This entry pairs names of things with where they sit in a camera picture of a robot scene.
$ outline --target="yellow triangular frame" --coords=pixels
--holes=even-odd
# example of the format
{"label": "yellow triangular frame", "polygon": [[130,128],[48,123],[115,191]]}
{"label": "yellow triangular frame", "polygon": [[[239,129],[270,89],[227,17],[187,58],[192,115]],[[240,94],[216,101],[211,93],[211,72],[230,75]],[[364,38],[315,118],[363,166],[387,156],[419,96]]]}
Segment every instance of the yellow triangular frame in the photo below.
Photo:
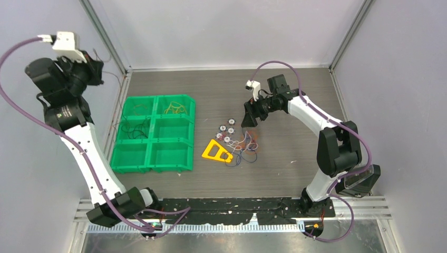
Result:
{"label": "yellow triangular frame", "polygon": [[[217,151],[216,155],[214,156],[210,156],[209,152],[211,151],[211,149],[217,146],[219,148],[219,150]],[[223,154],[227,154],[228,157],[226,159],[221,158],[221,156]],[[205,149],[205,151],[202,154],[203,158],[206,159],[211,159],[211,160],[215,160],[215,161],[219,161],[219,162],[231,162],[233,160],[233,155],[228,152],[224,147],[222,147],[222,145],[220,145],[216,140],[212,139],[210,141],[210,143],[208,144],[207,148]]]}

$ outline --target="robotic arm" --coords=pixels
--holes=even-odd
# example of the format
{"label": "robotic arm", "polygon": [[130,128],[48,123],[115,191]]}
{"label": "robotic arm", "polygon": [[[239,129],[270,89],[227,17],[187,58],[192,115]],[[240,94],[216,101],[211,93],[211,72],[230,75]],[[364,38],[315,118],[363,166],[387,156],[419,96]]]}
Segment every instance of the robotic arm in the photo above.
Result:
{"label": "robotic arm", "polygon": [[304,213],[315,215],[327,204],[328,192],[333,183],[362,160],[359,140],[326,118],[339,122],[356,133],[357,126],[352,121],[342,122],[331,117],[310,101],[304,92],[302,92],[303,100],[299,96],[298,89],[290,89],[284,75],[269,78],[267,82],[271,92],[267,97],[260,95],[263,90],[260,89],[259,82],[247,82],[246,89],[253,92],[253,98],[244,104],[245,116],[241,126],[256,127],[258,124],[256,118],[264,121],[268,113],[282,110],[301,120],[318,136],[319,169],[313,181],[303,189],[299,203]]}
{"label": "robotic arm", "polygon": [[[40,37],[43,42],[53,45],[58,54],[57,60],[37,59],[26,67],[25,73],[41,90],[36,98],[44,108],[45,124],[65,133],[88,154],[103,191],[121,215],[130,218],[145,208],[157,209],[158,198],[151,189],[133,187],[126,191],[111,170],[96,138],[89,104],[82,98],[82,93],[88,85],[103,84],[101,73],[104,63],[91,59],[86,51],[78,50],[74,33],[58,32],[57,35]],[[94,205],[94,209],[87,213],[89,220],[105,227],[119,223],[121,220],[106,203],[103,191],[98,189],[83,153],[68,140],[61,139],[75,157],[89,187]]]}

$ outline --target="black wire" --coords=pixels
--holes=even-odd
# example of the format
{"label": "black wire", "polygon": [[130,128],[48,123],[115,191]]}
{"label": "black wire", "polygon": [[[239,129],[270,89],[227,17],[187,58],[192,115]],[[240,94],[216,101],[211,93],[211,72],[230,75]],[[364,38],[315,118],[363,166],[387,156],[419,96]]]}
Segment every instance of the black wire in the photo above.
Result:
{"label": "black wire", "polygon": [[39,102],[42,104],[43,112],[46,113],[46,111],[48,111],[48,105],[45,103],[45,101],[40,99],[41,96],[43,96],[42,92],[36,95],[36,99],[39,100]]}
{"label": "black wire", "polygon": [[227,166],[227,167],[236,167],[236,166],[240,165],[240,163],[242,162],[241,156],[238,155],[238,154],[233,154],[233,155],[237,155],[237,157],[236,157],[236,164],[235,165],[229,165],[229,163],[227,163],[227,160],[226,160],[228,158],[228,155],[227,155],[227,158],[224,157],[224,159],[225,159],[224,160],[225,166]]}
{"label": "black wire", "polygon": [[150,125],[149,118],[144,119],[142,123],[137,124],[132,127],[130,126],[130,123],[126,119],[125,119],[125,121],[122,121],[117,124],[124,124],[123,126],[121,126],[121,131],[124,133],[127,133],[127,136],[130,140],[144,139],[144,138],[147,139],[148,138],[148,135],[146,133],[148,132],[148,127],[150,127],[149,126]]}
{"label": "black wire", "polygon": [[273,93],[268,93],[266,90],[264,90],[264,89],[260,89],[260,90],[258,91],[258,96],[261,95],[261,91],[263,91],[263,92],[266,93],[267,95],[273,95]]}

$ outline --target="white wall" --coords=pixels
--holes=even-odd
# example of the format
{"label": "white wall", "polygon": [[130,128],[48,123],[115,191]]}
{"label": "white wall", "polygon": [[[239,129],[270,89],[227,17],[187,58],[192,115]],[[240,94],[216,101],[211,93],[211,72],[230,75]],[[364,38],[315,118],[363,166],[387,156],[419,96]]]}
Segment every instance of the white wall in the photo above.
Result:
{"label": "white wall", "polygon": [[[0,7],[0,53],[38,34],[75,31],[81,48],[108,53],[78,0],[21,0]],[[35,43],[13,54],[0,73],[7,94],[32,115],[43,119],[36,101],[39,90],[24,74],[26,65],[40,57],[55,59],[49,44]],[[114,63],[105,70],[119,74]],[[89,87],[90,104],[98,136],[106,133],[118,94],[115,77]],[[74,159],[59,138],[25,119],[0,99],[0,252],[57,252],[65,250],[69,228],[79,199],[87,187]]]}
{"label": "white wall", "polygon": [[447,2],[376,1],[336,68],[404,252],[445,252]]}
{"label": "white wall", "polygon": [[92,2],[132,68],[165,69],[329,65],[363,0]]}

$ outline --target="yellow wire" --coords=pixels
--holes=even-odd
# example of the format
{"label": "yellow wire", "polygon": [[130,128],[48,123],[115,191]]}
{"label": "yellow wire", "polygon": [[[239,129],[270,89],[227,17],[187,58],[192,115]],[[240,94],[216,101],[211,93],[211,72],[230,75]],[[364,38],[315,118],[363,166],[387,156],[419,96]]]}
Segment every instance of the yellow wire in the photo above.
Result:
{"label": "yellow wire", "polygon": [[148,107],[147,107],[146,105],[144,105],[144,104],[137,104],[137,105],[135,105],[135,106],[133,107],[133,114],[134,114],[134,115],[142,115],[142,114],[140,114],[140,113],[138,113],[138,112],[136,111],[135,108],[138,108],[138,107],[144,107],[146,110],[148,109]]}
{"label": "yellow wire", "polygon": [[165,114],[168,114],[169,112],[172,112],[173,114],[185,113],[188,115],[186,107],[176,101],[172,101],[169,104],[169,107],[164,111]]}

